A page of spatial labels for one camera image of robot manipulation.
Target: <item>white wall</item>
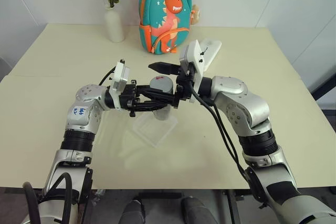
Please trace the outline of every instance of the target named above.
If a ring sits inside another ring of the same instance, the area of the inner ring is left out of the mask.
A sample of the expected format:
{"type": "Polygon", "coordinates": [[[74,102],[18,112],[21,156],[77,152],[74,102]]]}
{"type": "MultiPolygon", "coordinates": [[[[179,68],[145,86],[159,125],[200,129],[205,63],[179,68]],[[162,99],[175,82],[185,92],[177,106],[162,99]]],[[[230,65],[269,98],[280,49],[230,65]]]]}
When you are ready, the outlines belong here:
{"type": "MultiPolygon", "coordinates": [[[[268,27],[310,91],[336,72],[336,0],[193,2],[200,26],[268,27]]],[[[116,9],[126,24],[139,23],[138,0],[116,9]]],[[[13,66],[46,23],[100,24],[103,12],[103,0],[0,0],[0,57],[13,66]]]]}

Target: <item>person's leg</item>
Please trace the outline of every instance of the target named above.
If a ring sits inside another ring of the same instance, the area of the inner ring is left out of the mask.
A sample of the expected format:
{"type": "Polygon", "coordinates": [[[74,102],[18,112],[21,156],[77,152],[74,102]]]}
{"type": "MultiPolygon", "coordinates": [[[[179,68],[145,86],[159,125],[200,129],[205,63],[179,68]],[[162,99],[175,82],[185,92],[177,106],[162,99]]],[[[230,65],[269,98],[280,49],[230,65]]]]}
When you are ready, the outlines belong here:
{"type": "Polygon", "coordinates": [[[184,198],[181,207],[186,224],[218,224],[209,209],[197,198],[184,198]]]}
{"type": "Polygon", "coordinates": [[[119,224],[144,224],[145,211],[140,200],[134,199],[127,204],[119,220],[119,224]]]}

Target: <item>dinosaur print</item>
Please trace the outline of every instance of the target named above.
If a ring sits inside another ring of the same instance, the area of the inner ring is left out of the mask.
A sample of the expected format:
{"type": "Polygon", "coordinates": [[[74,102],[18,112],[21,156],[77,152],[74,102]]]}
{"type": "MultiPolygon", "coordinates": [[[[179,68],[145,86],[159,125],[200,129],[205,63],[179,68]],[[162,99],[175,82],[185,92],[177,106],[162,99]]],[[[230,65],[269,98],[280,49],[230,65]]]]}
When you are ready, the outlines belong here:
{"type": "MultiPolygon", "coordinates": [[[[175,15],[182,10],[183,3],[181,0],[164,0],[163,11],[167,14],[163,17],[162,25],[151,27],[152,35],[158,37],[166,31],[176,29],[180,19],[175,15]]],[[[170,52],[175,46],[175,42],[177,39],[177,33],[168,34],[161,39],[161,51],[162,52],[170,52]]]]}

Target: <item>gray floor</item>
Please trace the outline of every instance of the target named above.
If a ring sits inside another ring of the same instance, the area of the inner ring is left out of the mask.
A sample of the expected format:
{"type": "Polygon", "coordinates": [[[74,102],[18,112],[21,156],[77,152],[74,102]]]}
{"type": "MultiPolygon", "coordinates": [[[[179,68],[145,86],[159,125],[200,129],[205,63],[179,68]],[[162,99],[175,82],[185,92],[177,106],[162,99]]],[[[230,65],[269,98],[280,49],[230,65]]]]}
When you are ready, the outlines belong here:
{"type": "MultiPolygon", "coordinates": [[[[335,116],[327,116],[330,124],[336,130],[335,116]]],[[[199,198],[212,212],[218,224],[231,224],[227,197],[222,190],[165,190],[179,191],[184,196],[199,198]]],[[[299,189],[302,194],[312,195],[336,210],[336,195],[326,187],[299,189]]],[[[85,224],[117,224],[125,205],[143,190],[107,190],[105,195],[93,206],[88,205],[85,224]]],[[[147,224],[183,224],[179,199],[145,199],[147,224]]],[[[241,224],[279,223],[272,210],[267,207],[259,209],[260,203],[253,196],[244,196],[237,202],[241,224]]],[[[20,223],[27,215],[27,205],[22,190],[0,187],[0,224],[20,223]]]]}

